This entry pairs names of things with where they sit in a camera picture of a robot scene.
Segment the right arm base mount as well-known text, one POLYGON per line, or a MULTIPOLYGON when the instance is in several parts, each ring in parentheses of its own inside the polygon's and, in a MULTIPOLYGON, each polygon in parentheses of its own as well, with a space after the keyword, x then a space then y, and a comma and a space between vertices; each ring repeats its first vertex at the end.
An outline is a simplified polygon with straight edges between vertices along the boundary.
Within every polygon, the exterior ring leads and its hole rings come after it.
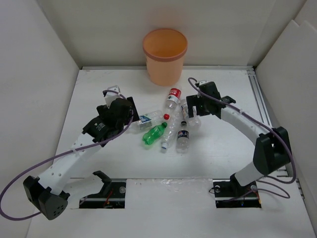
POLYGON ((261 208, 261 200, 255 181, 241 186, 237 180, 216 178, 209 193, 214 194, 216 208, 261 208))

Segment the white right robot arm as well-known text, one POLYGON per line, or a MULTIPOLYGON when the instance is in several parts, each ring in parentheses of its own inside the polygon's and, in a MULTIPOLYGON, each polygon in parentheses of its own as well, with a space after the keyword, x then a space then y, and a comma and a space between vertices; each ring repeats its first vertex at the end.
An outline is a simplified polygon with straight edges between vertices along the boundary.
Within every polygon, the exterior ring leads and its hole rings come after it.
POLYGON ((255 147, 252 161, 230 177, 229 189, 234 196, 241 196, 251 183, 269 178, 271 173, 287 164, 291 164, 293 169, 293 177, 288 183, 295 181, 295 161, 285 128, 274 128, 254 119, 236 107, 233 98, 222 97, 212 81, 197 81, 190 77, 188 82, 197 91, 196 95, 186 98, 189 117, 216 116, 239 130, 255 147))

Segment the pepsi label clear bottle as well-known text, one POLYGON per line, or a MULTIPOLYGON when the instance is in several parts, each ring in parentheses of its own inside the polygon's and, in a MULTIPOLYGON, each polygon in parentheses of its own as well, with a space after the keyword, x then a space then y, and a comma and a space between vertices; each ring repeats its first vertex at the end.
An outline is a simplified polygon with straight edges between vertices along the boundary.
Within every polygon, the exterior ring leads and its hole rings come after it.
POLYGON ((189 131, 187 127, 187 122, 182 121, 180 124, 180 129, 177 134, 177 140, 176 140, 176 151, 178 153, 187 153, 190 145, 190 139, 189 139, 189 131))

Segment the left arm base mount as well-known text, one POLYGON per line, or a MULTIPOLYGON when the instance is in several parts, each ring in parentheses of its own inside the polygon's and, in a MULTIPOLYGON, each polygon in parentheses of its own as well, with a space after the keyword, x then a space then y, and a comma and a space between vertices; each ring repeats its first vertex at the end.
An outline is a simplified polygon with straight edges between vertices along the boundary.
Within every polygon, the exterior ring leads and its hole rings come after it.
POLYGON ((111 179, 101 171, 93 172, 102 184, 97 186, 97 192, 80 199, 80 209, 124 209, 127 179, 111 179))

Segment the white label clear bottle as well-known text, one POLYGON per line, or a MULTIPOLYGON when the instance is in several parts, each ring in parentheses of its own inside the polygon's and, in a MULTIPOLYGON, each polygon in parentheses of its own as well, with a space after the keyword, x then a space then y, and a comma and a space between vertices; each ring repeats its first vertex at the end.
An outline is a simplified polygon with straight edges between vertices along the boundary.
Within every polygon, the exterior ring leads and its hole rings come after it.
POLYGON ((184 120, 187 123, 187 126, 191 128, 192 130, 198 130, 201 126, 201 121, 197 116, 195 108, 193 109, 193 117, 189 117, 189 107, 187 105, 187 101, 185 99, 182 99, 180 101, 180 111, 183 114, 184 120))

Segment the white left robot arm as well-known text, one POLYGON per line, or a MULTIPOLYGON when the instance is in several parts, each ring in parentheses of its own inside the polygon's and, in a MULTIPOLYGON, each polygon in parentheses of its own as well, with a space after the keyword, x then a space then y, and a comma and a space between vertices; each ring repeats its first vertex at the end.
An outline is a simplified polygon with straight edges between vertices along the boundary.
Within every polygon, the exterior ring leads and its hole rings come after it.
POLYGON ((117 98, 109 107, 98 106, 97 111, 99 115, 84 126, 69 152, 37 177, 28 176, 23 182, 28 200, 48 220, 57 218, 67 207, 73 195, 69 191, 70 178, 139 117, 132 97, 117 98))

